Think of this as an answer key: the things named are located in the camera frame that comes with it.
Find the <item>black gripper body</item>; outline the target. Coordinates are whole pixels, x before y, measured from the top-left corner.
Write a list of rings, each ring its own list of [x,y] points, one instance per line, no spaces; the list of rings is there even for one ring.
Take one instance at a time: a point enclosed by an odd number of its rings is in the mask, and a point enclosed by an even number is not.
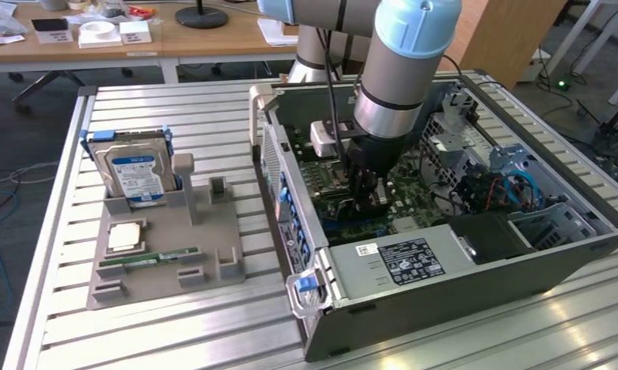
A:
[[[404,148],[403,136],[392,139],[372,135],[352,138],[347,149],[348,173],[371,171],[377,177],[384,177],[397,164]]]

